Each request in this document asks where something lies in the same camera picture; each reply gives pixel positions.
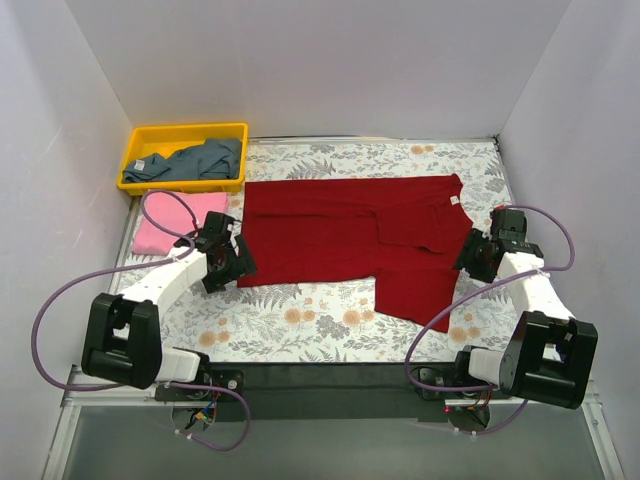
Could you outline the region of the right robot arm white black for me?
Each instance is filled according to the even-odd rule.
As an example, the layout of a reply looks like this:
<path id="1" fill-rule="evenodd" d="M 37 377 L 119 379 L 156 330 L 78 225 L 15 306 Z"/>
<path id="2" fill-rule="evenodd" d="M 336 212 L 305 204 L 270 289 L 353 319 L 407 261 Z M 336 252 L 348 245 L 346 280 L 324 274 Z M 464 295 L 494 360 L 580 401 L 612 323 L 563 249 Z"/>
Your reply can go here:
<path id="1" fill-rule="evenodd" d="M 453 387 L 471 398 L 490 384 L 507 396 L 576 409 L 584 399 L 598 332 L 564 306 L 546 276 L 540 247 L 526 234 L 523 211 L 497 208 L 490 231 L 472 229 L 454 264 L 486 284 L 516 276 L 506 287 L 518 322 L 504 351 L 464 347 L 454 362 Z"/>

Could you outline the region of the red t shirt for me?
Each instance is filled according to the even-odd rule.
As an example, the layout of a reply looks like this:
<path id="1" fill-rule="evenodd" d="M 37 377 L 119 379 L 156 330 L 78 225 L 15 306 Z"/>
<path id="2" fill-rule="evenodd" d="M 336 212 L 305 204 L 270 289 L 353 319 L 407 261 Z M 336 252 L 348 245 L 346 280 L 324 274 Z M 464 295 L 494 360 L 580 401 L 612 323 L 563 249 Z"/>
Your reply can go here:
<path id="1" fill-rule="evenodd" d="M 472 228 L 455 175 L 284 180 L 245 186 L 257 265 L 241 287 L 372 277 L 377 312 L 426 325 L 453 301 Z"/>

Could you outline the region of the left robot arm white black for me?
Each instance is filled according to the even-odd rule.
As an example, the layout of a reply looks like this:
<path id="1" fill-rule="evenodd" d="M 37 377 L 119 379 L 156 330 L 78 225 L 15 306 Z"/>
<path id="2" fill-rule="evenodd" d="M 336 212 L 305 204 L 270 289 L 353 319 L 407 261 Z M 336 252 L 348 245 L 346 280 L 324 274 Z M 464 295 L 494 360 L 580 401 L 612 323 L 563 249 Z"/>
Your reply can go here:
<path id="1" fill-rule="evenodd" d="M 188 398 L 205 398 L 213 386 L 211 373 L 201 367 L 207 357 L 164 347 L 160 324 L 195 283 L 211 294 L 257 271 L 243 236 L 232 233 L 235 223 L 229 215 L 209 212 L 200 229 L 175 242 L 169 263 L 118 294 L 98 295 L 90 308 L 82 371 L 139 389 L 178 382 Z"/>

